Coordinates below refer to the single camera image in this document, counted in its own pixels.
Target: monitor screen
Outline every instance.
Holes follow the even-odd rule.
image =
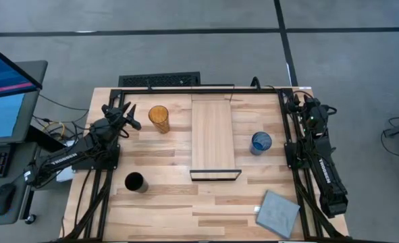
[[[35,91],[41,85],[0,53],[0,97]]]

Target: black cup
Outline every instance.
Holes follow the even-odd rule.
[[[128,174],[126,180],[124,180],[124,185],[133,192],[144,193],[148,190],[147,181],[138,172]]]

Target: blue glass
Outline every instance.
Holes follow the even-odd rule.
[[[254,155],[260,155],[271,148],[271,137],[266,132],[257,132],[253,134],[250,152]]]

